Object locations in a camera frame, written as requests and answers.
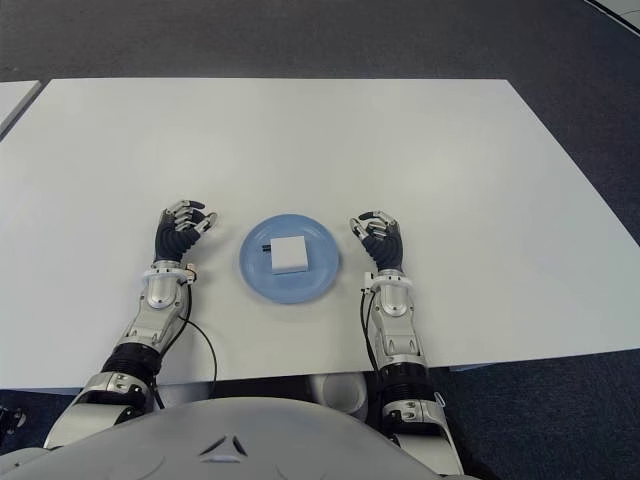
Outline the robot right hand black silver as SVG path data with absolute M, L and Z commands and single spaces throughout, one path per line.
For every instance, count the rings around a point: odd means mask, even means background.
M 379 271 L 402 270 L 404 245 L 395 218 L 381 210 L 368 211 L 350 218 L 349 226 Z

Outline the robot left hand black silver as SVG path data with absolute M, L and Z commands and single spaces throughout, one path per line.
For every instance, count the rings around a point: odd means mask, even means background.
M 165 208 L 154 239 L 154 261 L 180 263 L 185 253 L 217 221 L 216 212 L 205 213 L 205 205 L 193 200 L 179 200 Z

